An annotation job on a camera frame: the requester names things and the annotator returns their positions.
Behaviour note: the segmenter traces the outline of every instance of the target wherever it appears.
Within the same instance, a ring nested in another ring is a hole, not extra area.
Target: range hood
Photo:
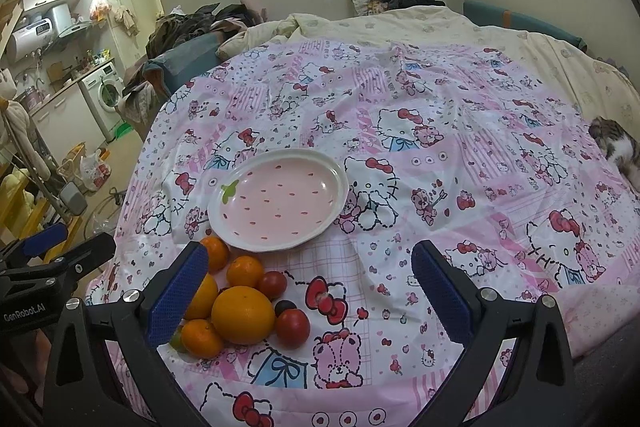
[[[43,51],[43,54],[64,49],[69,42],[78,36],[78,33],[93,25],[91,22],[79,22],[73,24],[71,13],[69,12],[69,6],[67,4],[59,4],[52,8],[47,13],[47,17],[51,20],[53,25],[55,38]]]

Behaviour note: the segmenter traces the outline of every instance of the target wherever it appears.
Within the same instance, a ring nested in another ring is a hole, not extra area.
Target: washing machine
[[[122,98],[124,83],[118,76],[113,59],[80,81],[80,89],[107,142],[115,138],[122,118],[116,112]]]

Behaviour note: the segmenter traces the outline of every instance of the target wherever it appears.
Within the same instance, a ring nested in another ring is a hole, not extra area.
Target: bed
[[[255,154],[313,147],[343,163],[351,189],[320,237],[258,255],[290,278],[284,298],[312,324],[305,346],[288,351],[270,337],[212,360],[159,347],[210,423],[247,422],[242,411],[255,409],[250,425],[262,427],[407,425],[460,353],[411,274],[422,239],[505,298],[553,295],[574,357],[638,314],[640,200],[587,133],[599,115],[640,136],[640,99],[613,67],[444,7],[336,22],[296,14],[218,53],[226,62],[158,114],[116,255],[87,302],[144,287],[211,233],[210,194]],[[223,273],[216,279],[226,285]],[[318,291],[336,313],[314,308]],[[148,415],[110,349],[127,396]],[[510,353],[505,342],[471,416],[488,407]]]

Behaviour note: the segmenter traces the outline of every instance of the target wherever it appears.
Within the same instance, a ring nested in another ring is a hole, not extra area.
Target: metal screw
[[[498,298],[498,292],[493,288],[482,288],[480,290],[480,296],[485,301],[495,301]]]
[[[122,296],[122,300],[125,302],[135,302],[140,297],[140,292],[138,290],[127,290],[124,292]]]
[[[542,303],[547,308],[553,308],[556,305],[556,300],[551,295],[543,295],[542,296]]]
[[[65,306],[67,310],[75,310],[76,308],[78,308],[79,305],[80,305],[80,299],[78,297],[71,297],[66,302]]]

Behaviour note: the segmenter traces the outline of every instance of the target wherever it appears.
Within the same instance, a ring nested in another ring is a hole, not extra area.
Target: red tomato
[[[309,338],[311,324],[302,310],[284,310],[276,319],[276,335],[283,346],[296,349]]]
[[[267,272],[258,282],[258,291],[264,293],[271,300],[280,297],[286,289],[287,278],[281,272]]]

